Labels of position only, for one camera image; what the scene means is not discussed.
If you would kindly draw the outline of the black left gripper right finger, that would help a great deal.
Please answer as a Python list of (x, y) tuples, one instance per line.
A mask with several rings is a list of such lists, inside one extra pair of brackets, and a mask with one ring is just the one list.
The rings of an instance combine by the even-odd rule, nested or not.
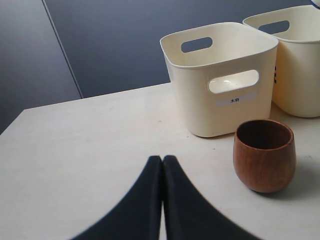
[(213, 207), (187, 177), (178, 159), (163, 159), (163, 206), (168, 240), (251, 240), (253, 235)]

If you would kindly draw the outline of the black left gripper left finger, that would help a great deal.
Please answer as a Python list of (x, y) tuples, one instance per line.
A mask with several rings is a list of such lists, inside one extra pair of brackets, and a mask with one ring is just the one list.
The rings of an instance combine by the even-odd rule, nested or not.
[(125, 196), (74, 240), (158, 240), (162, 217), (162, 159), (152, 155)]

